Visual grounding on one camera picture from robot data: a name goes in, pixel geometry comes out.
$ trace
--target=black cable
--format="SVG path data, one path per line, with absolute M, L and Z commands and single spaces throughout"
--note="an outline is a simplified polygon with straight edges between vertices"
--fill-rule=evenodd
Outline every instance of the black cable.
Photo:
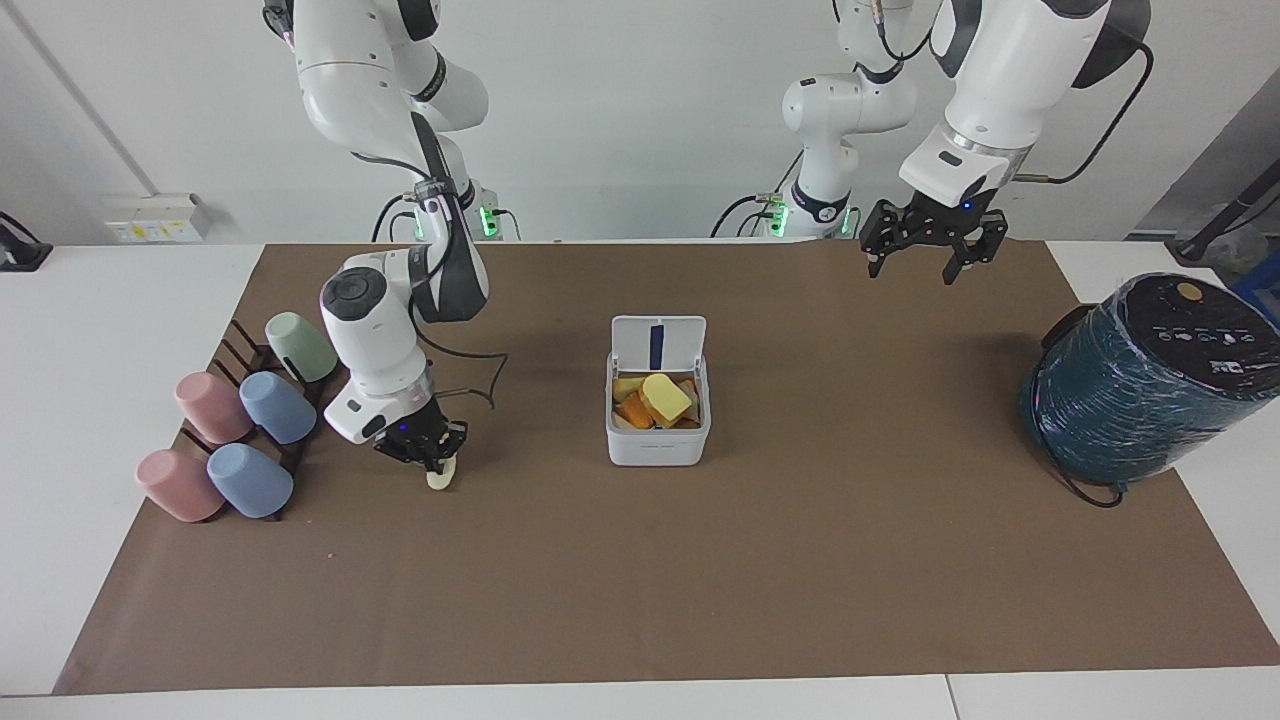
M 394 208 L 397 202 L 403 202 L 403 201 L 404 201 L 404 195 L 396 193 L 394 197 L 387 201 L 387 205 L 383 205 L 383 211 L 378 214 L 378 222 L 374 223 L 374 234 L 369 240 L 369 242 L 378 242 L 378 236 L 383 233 L 383 222 L 387 220 L 387 215 L 392 211 L 392 208 Z
M 890 58 L 897 60 L 899 63 L 905 63 L 905 61 L 910 60 L 911 58 L 915 58 L 916 55 L 919 55 L 920 50 L 924 50 L 924 46 L 928 45 L 929 40 L 933 37 L 933 28 L 929 28 L 929 32 L 924 33 L 924 37 L 920 38 L 920 44 L 915 46 L 915 50 L 911 50 L 906 55 L 899 55 L 897 53 L 893 53 L 893 50 L 890 49 L 890 46 L 888 46 L 888 38 L 884 37 L 884 27 L 883 26 L 877 26 L 876 27 L 876 35 L 878 35 L 881 37 L 881 46 L 884 47 L 884 51 L 888 53 Z
M 787 172 L 782 173 L 782 179 L 778 181 L 778 184 L 773 186 L 773 195 L 782 192 L 782 186 L 787 183 L 787 178 L 791 177 L 791 173 L 795 172 L 796 165 L 800 164 L 801 158 L 804 158 L 804 150 L 796 152 L 795 159 L 791 160 L 791 164 L 787 167 Z M 760 229 L 760 218 L 758 218 L 755 220 L 755 224 L 751 225 L 751 236 L 754 237 L 759 229 Z
M 403 168 L 411 173 L 417 173 L 422 179 L 429 181 L 431 176 L 426 174 L 421 168 L 410 165 L 408 163 L 401 163 L 399 160 L 390 160 L 388 158 L 374 158 L 372 155 L 365 155 L 362 152 L 352 152 L 355 159 L 362 160 L 365 163 L 371 163 L 374 165 L 392 165 L 393 168 Z
M 390 237 L 392 242 L 396 242 L 396 220 L 401 218 L 408 218 L 415 223 L 417 222 L 417 215 L 415 215 L 413 213 L 396 213 L 396 215 L 392 218 L 390 227 L 387 228 L 387 234 Z
M 730 205 L 728 209 L 724 210 L 724 213 L 721 214 L 721 218 L 718 220 L 716 220 L 716 227 L 712 228 L 712 234 L 709 234 L 707 237 L 716 237 L 717 234 L 719 234 L 721 225 L 724 224 L 724 220 L 728 219 L 730 214 L 732 214 L 733 210 L 737 210 L 739 208 L 741 208 L 742 205 L 746 205 L 748 202 L 759 202 L 759 200 L 756 200 L 755 197 L 756 196 L 754 196 L 754 195 L 748 195 L 745 197 L 739 197 L 737 200 L 735 200 L 733 204 Z
M 1277 192 L 1276 196 L 1271 199 L 1271 202 L 1267 202 L 1266 205 L 1263 205 L 1261 210 L 1258 210 L 1257 213 L 1254 213 L 1254 214 L 1249 215 L 1248 218 L 1240 220 L 1239 223 L 1235 223 L 1234 225 L 1226 228 L 1217 237 L 1222 237 L 1226 233 L 1235 232 L 1235 231 L 1243 228 L 1244 225 L 1252 223 L 1253 220 L 1257 220 L 1262 215 L 1266 215 L 1267 211 L 1271 210 L 1271 208 L 1275 208 L 1275 204 L 1276 204 L 1277 200 L 1280 200 L 1280 192 Z
M 525 236 L 520 234 L 520 218 L 516 217 L 511 210 L 504 210 L 502 208 L 493 211 L 494 215 L 511 215 L 511 222 L 516 225 L 516 240 L 525 242 Z
M 863 227 L 863 209 L 861 208 L 854 208 L 852 211 L 858 213 L 858 220 L 854 222 L 854 232 L 849 237 L 856 238 L 858 237 L 858 231 Z
M 1137 100 L 1138 95 L 1142 94 L 1142 88 L 1147 86 L 1147 79 L 1151 78 L 1151 70 L 1156 67 L 1156 54 L 1152 53 L 1151 47 L 1147 46 L 1146 42 L 1139 42 L 1138 44 L 1138 50 L 1143 54 L 1143 56 L 1146 56 L 1146 59 L 1147 59 L 1147 67 L 1142 70 L 1142 77 L 1138 78 L 1138 85 L 1133 86 L 1133 91 L 1129 94 L 1129 97 L 1124 101 L 1124 105 L 1120 105 L 1120 111 L 1117 111 L 1116 117 L 1112 118 L 1111 124 L 1107 126 L 1107 131 L 1105 133 L 1102 133 L 1102 138 L 1098 140 L 1098 143 L 1093 146 L 1093 151 L 1089 152 L 1089 156 L 1084 159 L 1084 163 L 1082 163 L 1080 167 L 1076 168 L 1074 173 L 1071 173 L 1071 174 L 1069 174 L 1066 177 L 1062 177 L 1062 178 L 1051 178 L 1051 177 L 1034 176 L 1034 174 L 1032 174 L 1032 176 L 1021 176 L 1021 174 L 1019 174 L 1019 176 L 1014 176 L 1014 181 L 1016 181 L 1016 182 L 1037 182 L 1037 183 L 1048 183 L 1048 184 L 1066 184 L 1066 183 L 1074 181 L 1075 178 L 1080 177 L 1084 173 L 1084 170 L 1087 170 L 1088 167 L 1093 164 L 1093 159 L 1097 158 L 1098 152 L 1102 151 L 1102 146 L 1105 146 L 1107 143 L 1107 140 L 1111 140 L 1111 133 L 1115 132 L 1116 126 L 1119 126 L 1120 120 L 1124 119 L 1125 113 L 1129 111 L 1129 106 L 1133 105 L 1133 101 Z
M 35 243 L 40 245 L 40 238 L 38 238 L 38 237 L 36 237 L 36 234 L 35 234 L 35 233 L 32 233 L 31 231 L 28 231 L 28 229 L 27 229 L 27 225 L 24 225 L 24 224 L 19 223 L 19 222 L 18 222 L 18 220 L 17 220 L 17 219 L 15 219 L 15 218 L 14 218 L 13 215 L 10 215 L 9 213 L 5 213 L 5 211 L 0 210 L 0 220 L 4 220 L 4 222 L 6 222 L 6 223 L 9 223 L 10 225 L 13 225 L 13 227 L 18 228 L 19 231 L 22 231 L 22 234 L 24 234 L 24 236 L 29 237 L 32 242 L 35 242 Z
M 1074 478 L 1071 478 L 1071 474 L 1068 473 L 1066 468 L 1062 466 L 1062 461 L 1057 459 L 1057 454 L 1053 452 L 1053 446 L 1050 445 L 1048 442 L 1048 436 L 1044 434 L 1044 425 L 1041 421 L 1041 410 L 1039 410 L 1039 377 L 1041 373 L 1044 372 L 1044 360 L 1047 359 L 1048 359 L 1048 350 L 1046 350 L 1044 354 L 1041 355 L 1039 363 L 1037 363 L 1036 369 L 1032 370 L 1032 382 L 1029 388 L 1032 393 L 1032 424 L 1036 425 L 1036 434 L 1039 436 L 1041 447 L 1043 447 L 1044 454 L 1048 455 L 1050 462 L 1053 464 L 1053 470 L 1057 471 L 1057 475 L 1062 480 L 1062 484 L 1065 484 L 1073 493 L 1075 493 L 1076 497 L 1079 497 L 1080 500 L 1088 502 L 1094 507 L 1101 507 L 1103 510 L 1119 507 L 1120 503 L 1124 502 L 1124 496 L 1125 496 L 1124 486 L 1111 486 L 1111 488 L 1116 493 L 1114 500 L 1102 501 L 1088 495 L 1087 492 L 1080 489 L 1080 486 L 1075 482 Z
M 445 346 L 443 346 L 443 345 L 433 341 L 431 338 L 426 337 L 426 334 L 422 333 L 422 328 L 419 325 L 419 322 L 417 322 L 416 316 L 413 318 L 413 332 L 416 332 L 417 333 L 417 338 L 421 340 L 422 342 L 425 342 L 428 346 L 430 346 L 430 347 L 433 347 L 433 348 L 435 348 L 435 350 L 438 350 L 438 351 L 440 351 L 440 352 L 443 352 L 445 355 L 452 355 L 453 357 L 460 357 L 462 360 L 500 360 L 500 363 L 498 363 L 498 369 L 494 370 L 494 373 L 493 373 L 493 379 L 489 380 L 489 392 L 484 392 L 484 391 L 475 389 L 475 388 L 460 388 L 460 389 L 447 391 L 449 393 L 448 396 L 453 396 L 453 395 L 475 395 L 475 396 L 483 397 L 489 404 L 489 409 L 490 410 L 497 410 L 498 409 L 498 404 L 494 401 L 493 396 L 494 396 L 494 392 L 497 392 L 497 389 L 498 389 L 498 379 L 502 378 L 502 372 L 507 368 L 507 361 L 511 360 L 511 354 L 509 352 L 462 352 L 460 350 L 451 350 L 451 348 L 448 348 L 448 347 L 445 347 Z
M 759 220 L 763 220 L 763 219 L 765 219 L 768 217 L 769 217 L 768 213 L 756 213 L 754 215 L 748 215 L 746 219 L 742 220 L 742 224 L 737 225 L 737 237 L 742 237 L 742 231 L 746 229 L 746 223 L 750 223 L 751 220 L 756 220 L 755 227 L 760 227 Z

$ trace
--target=electrical outlet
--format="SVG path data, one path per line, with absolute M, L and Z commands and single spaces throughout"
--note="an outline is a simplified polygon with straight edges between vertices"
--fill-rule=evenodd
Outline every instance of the electrical outlet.
M 211 224 L 209 215 L 188 195 L 109 201 L 116 208 L 106 229 L 116 242 L 204 242 Z

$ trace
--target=teal wire spool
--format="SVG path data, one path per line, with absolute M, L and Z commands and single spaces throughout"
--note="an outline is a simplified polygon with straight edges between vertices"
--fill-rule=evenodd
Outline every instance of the teal wire spool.
M 1151 274 L 1046 350 L 1019 410 L 1061 470 L 1123 495 L 1276 396 L 1280 332 L 1263 315 L 1208 283 Z

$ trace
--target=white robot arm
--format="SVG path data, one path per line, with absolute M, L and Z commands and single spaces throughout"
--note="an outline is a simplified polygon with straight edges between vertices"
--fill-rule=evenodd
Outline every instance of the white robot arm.
M 426 249 L 351 258 L 324 286 L 325 329 L 351 379 L 325 409 L 325 420 L 356 445 L 401 462 L 421 462 L 428 483 L 453 479 L 467 424 L 444 416 L 426 355 L 417 345 L 413 307 L 420 306 Z
M 901 42 L 913 1 L 884 3 L 883 27 L 893 44 Z M 856 63 L 854 72 L 797 81 L 782 100 L 782 117 L 800 136 L 804 160 L 781 218 L 767 228 L 780 237 L 832 234 L 846 213 L 858 169 L 858 150 L 846 136 L 897 129 L 915 114 L 915 83 L 877 38 L 872 1 L 841 4 L 840 44 Z
M 406 197 L 426 241 L 352 258 L 325 284 L 325 328 L 351 370 L 325 419 L 351 442 L 421 462 L 442 489 L 467 425 L 440 411 L 413 311 L 429 323 L 460 322 L 488 301 L 466 220 L 483 191 L 457 146 L 436 136 L 479 124 L 488 94 L 428 42 L 439 0 L 266 0 L 264 17 L 294 49 L 312 124 L 362 160 L 412 173 Z
M 916 191 L 911 202 L 881 200 L 869 214 L 859 240 L 872 277 L 890 254 L 911 245 L 952 249 L 942 273 L 948 284 L 960 270 L 989 263 L 1009 224 L 988 208 L 1039 141 L 1050 110 L 1068 90 L 1092 86 L 1139 49 L 1149 61 L 1149 0 L 943 0 L 932 49 L 956 94 L 902 163 L 899 174 Z

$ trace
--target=white container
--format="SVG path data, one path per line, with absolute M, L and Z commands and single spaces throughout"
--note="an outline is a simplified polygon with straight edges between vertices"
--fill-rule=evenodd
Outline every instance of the white container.
M 687 466 L 701 460 L 712 429 L 712 391 L 703 357 L 705 340 L 707 318 L 613 318 L 613 351 L 604 382 L 604 430 L 614 465 Z M 613 423 L 613 380 L 621 373 L 692 374 L 703 427 L 696 430 L 618 428 Z

